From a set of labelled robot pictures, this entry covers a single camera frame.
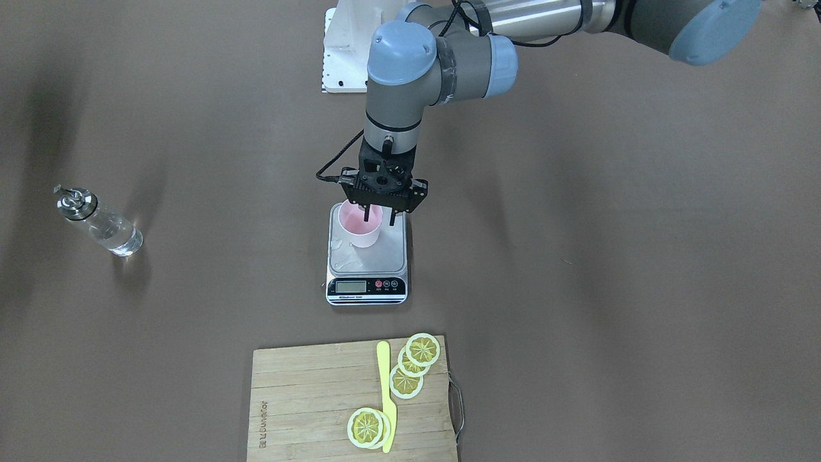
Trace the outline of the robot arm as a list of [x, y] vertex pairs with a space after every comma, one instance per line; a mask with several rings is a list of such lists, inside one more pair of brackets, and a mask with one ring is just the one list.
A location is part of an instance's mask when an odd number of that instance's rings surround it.
[[673, 61], [707, 65], [734, 49], [756, 23], [759, 1], [413, 2], [370, 37], [366, 122], [355, 136], [359, 164], [330, 181], [362, 212], [390, 221], [428, 196], [414, 178], [423, 111], [485, 99], [513, 87], [519, 49], [542, 49], [578, 33], [613, 33]]

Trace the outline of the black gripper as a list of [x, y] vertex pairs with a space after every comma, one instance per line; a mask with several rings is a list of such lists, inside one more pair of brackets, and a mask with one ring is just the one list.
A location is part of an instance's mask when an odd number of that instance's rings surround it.
[[370, 205], [379, 205], [392, 210], [388, 225], [393, 227], [398, 213], [413, 212], [428, 197], [428, 182], [412, 175], [416, 148], [383, 154], [363, 141], [358, 166], [344, 167], [338, 184], [350, 202], [362, 205], [363, 222], [369, 222]]

